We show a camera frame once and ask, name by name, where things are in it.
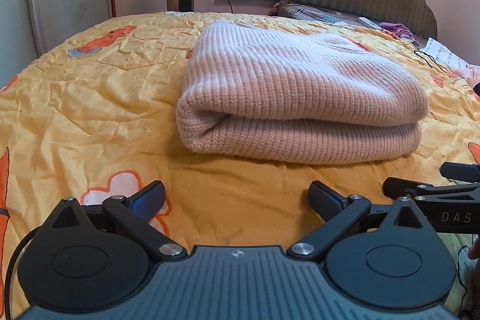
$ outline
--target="metal screw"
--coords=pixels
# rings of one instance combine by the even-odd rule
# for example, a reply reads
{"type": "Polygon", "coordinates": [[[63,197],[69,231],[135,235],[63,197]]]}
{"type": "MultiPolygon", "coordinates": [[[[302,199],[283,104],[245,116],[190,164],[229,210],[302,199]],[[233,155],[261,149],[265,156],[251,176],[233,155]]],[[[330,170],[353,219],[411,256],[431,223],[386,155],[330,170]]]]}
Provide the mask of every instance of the metal screw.
{"type": "Polygon", "coordinates": [[[297,255],[310,255],[315,251],[315,247],[308,243],[296,243],[290,250],[297,255]]]}
{"type": "Polygon", "coordinates": [[[165,256],[180,255],[183,252],[183,247],[176,243],[164,244],[159,248],[160,254],[165,256]]]}

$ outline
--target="white remote control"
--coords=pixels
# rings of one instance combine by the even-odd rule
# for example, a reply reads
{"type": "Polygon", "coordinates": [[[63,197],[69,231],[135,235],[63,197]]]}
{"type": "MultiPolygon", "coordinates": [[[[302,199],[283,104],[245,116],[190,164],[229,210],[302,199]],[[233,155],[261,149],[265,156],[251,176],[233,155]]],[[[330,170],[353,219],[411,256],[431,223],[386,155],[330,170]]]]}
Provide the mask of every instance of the white remote control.
{"type": "Polygon", "coordinates": [[[359,20],[366,26],[367,28],[370,29],[375,29],[376,31],[381,31],[381,27],[378,26],[376,23],[371,22],[369,19],[365,18],[364,16],[361,16],[359,20]]]}

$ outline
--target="yellow bedsheet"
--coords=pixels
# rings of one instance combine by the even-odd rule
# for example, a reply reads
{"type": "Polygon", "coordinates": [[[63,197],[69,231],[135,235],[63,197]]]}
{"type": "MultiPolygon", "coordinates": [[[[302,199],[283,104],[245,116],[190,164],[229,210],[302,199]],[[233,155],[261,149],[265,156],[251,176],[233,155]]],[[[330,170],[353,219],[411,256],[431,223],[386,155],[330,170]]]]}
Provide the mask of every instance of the yellow bedsheet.
{"type": "MultiPolygon", "coordinates": [[[[160,179],[168,200],[152,224],[182,245],[286,247],[321,223],[306,200],[313,180],[373,203],[390,202],[381,189],[388,176],[446,184],[442,162],[480,159],[480,102],[464,81],[429,67],[413,50],[364,28],[213,13],[122,17],[75,35],[0,91],[0,207],[10,214],[0,216],[2,278],[19,240],[70,194],[96,203],[160,179]],[[401,64],[429,97],[421,146],[409,157],[342,167],[190,152],[176,129],[175,104],[190,49],[218,20],[338,33],[401,64]]],[[[471,235],[442,237],[455,259],[472,241],[471,235]]],[[[27,303],[18,283],[13,292],[18,315],[27,303]]],[[[458,282],[447,306],[457,312],[464,293],[458,282]]]]}

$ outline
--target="white paper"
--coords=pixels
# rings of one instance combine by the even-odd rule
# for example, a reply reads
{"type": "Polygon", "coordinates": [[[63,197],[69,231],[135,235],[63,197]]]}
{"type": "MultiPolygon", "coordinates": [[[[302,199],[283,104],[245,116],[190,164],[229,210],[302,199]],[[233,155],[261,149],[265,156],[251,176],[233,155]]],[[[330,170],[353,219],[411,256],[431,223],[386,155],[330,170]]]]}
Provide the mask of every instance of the white paper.
{"type": "Polygon", "coordinates": [[[446,65],[449,69],[467,68],[468,66],[465,60],[455,55],[445,45],[440,44],[433,38],[428,39],[426,47],[421,49],[421,51],[433,57],[438,63],[446,65]]]}

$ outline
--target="ribbed knit fabric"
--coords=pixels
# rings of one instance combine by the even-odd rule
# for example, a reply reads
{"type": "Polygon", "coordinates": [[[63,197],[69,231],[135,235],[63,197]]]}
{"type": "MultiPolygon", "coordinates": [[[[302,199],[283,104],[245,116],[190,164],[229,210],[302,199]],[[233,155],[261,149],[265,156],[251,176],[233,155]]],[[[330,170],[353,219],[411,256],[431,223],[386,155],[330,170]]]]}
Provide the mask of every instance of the ribbed knit fabric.
{"type": "Polygon", "coordinates": [[[429,110],[421,85],[340,36],[217,23],[193,53],[177,125],[195,152],[344,164],[392,159],[420,143],[429,110]]]}

